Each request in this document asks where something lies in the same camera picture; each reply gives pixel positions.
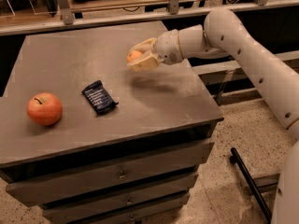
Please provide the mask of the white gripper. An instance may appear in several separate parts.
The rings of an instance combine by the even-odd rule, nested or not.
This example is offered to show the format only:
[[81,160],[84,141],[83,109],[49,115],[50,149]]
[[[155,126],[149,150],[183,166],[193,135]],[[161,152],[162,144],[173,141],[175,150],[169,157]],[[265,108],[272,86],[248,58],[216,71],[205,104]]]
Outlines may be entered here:
[[149,38],[131,48],[142,55],[127,65],[135,72],[157,68],[160,63],[168,65],[183,61],[178,42],[178,30],[167,31],[157,39]]

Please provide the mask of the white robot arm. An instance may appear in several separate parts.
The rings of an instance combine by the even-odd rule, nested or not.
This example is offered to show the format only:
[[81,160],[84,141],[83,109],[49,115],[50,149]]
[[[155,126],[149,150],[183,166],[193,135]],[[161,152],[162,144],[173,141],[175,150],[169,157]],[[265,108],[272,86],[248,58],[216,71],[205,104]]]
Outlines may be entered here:
[[274,208],[269,209],[236,149],[238,165],[271,224],[299,224],[299,74],[257,42],[233,11],[216,8],[202,25],[165,32],[133,46],[127,64],[134,71],[151,70],[189,58],[232,56],[267,102],[282,126],[296,138],[278,180]]

